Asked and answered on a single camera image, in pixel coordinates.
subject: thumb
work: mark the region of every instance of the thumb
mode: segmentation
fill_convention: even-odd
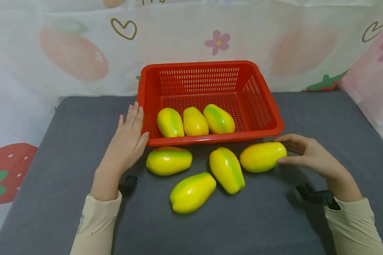
[[[149,132],[144,132],[143,135],[141,135],[138,144],[135,147],[135,152],[139,153],[141,156],[143,152],[145,151],[146,144],[149,141]]]
[[[303,165],[303,156],[283,157],[278,159],[278,164]]]

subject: finger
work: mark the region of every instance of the finger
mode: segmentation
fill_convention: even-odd
[[[288,151],[293,153],[302,155],[305,152],[305,148],[303,146],[294,142],[284,142],[283,145]]]
[[[149,140],[149,132],[144,132],[143,135],[141,135],[138,144],[135,147],[135,152],[141,156],[143,152],[145,151],[146,144],[148,143]]]
[[[119,115],[119,122],[117,123],[117,128],[121,128],[123,126],[123,115]]]
[[[125,121],[125,126],[129,126],[130,128],[132,128],[133,121],[135,120],[136,115],[138,115],[138,108],[135,108],[135,105],[136,102],[133,105],[129,105],[128,116]]]
[[[135,118],[135,121],[133,122],[132,129],[136,132],[141,132],[141,128],[143,127],[143,107],[139,107],[138,115]]]
[[[278,159],[278,164],[290,164],[303,166],[306,159],[303,156],[283,157]]]
[[[298,154],[300,156],[304,155],[304,152],[302,150],[298,149],[298,148],[287,147],[286,149],[287,149],[287,151],[295,153],[295,154]]]
[[[310,140],[309,137],[305,137],[302,135],[286,134],[286,135],[282,135],[280,137],[277,137],[273,141],[281,142],[281,143],[283,143],[283,142],[294,142],[294,143],[306,146],[309,140]]]

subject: sleeve cuff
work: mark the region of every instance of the sleeve cuff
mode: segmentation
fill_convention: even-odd
[[[117,198],[111,201],[98,201],[93,196],[87,195],[82,215],[89,218],[114,218],[121,207],[122,194],[117,193]]]
[[[326,206],[325,212],[329,214],[346,213],[348,215],[358,215],[358,217],[372,217],[374,215],[369,200],[367,198],[362,198],[358,201],[353,202],[344,202],[337,199],[336,197],[334,197],[334,199],[339,204],[340,210],[332,210]]]

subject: left hand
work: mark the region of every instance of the left hand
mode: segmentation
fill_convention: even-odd
[[[143,126],[143,108],[138,102],[129,105],[126,121],[122,115],[104,158],[98,169],[107,169],[122,176],[132,167],[145,151],[149,140],[149,132],[141,135]]]

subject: red strawberry print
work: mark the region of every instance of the red strawberry print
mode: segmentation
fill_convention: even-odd
[[[0,148],[0,204],[14,201],[36,152],[26,143]]]

